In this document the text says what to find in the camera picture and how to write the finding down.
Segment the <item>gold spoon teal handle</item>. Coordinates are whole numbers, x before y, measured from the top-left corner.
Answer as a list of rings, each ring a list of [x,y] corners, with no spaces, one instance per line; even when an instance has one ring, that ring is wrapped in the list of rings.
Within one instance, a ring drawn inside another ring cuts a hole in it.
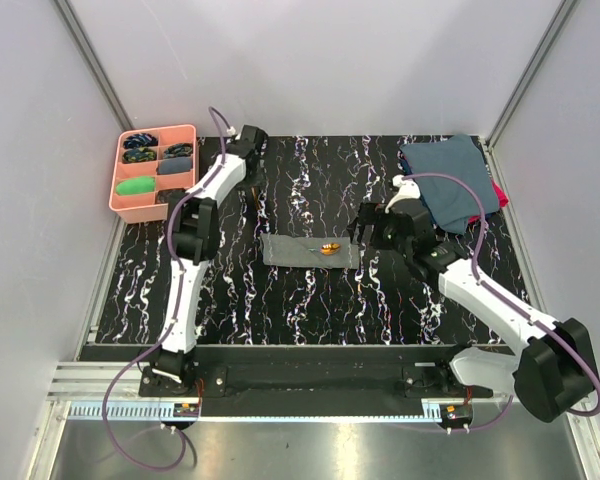
[[[309,252],[319,253],[319,254],[324,255],[324,256],[334,255],[334,254],[338,253],[340,250],[341,250],[341,244],[340,243],[335,243],[335,242],[325,243],[325,244],[322,244],[322,245],[320,245],[318,247],[310,247],[310,248],[308,248]]]

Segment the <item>grey stitched cloth napkin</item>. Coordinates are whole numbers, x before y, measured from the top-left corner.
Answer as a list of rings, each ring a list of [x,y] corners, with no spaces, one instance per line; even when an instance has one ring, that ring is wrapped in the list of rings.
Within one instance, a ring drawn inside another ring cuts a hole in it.
[[[259,236],[263,262],[268,266],[286,268],[352,269],[360,266],[357,244],[348,237],[292,237],[263,233]],[[325,243],[340,243],[341,250],[331,256],[308,251]]]

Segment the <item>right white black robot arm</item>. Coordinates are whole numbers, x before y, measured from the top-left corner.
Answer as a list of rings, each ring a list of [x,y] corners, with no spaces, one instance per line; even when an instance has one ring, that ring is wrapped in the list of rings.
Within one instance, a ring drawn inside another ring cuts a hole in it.
[[[570,318],[560,322],[517,298],[483,272],[455,242],[440,240],[417,200],[396,205],[361,203],[348,228],[359,240],[400,255],[412,277],[461,305],[505,343],[506,354],[460,346],[434,371],[446,396],[482,387],[515,396],[536,419],[550,423],[589,394],[597,397],[589,415],[600,412],[600,378],[587,328]]]

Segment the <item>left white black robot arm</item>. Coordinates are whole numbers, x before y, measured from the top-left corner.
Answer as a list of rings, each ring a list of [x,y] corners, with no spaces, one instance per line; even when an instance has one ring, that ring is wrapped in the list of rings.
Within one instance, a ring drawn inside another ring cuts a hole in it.
[[[169,199],[166,240],[171,285],[153,374],[176,396],[195,386],[190,354],[196,346],[196,313],[202,281],[221,240],[219,207],[236,187],[255,179],[268,135],[245,125],[221,147],[209,171],[193,187]]]

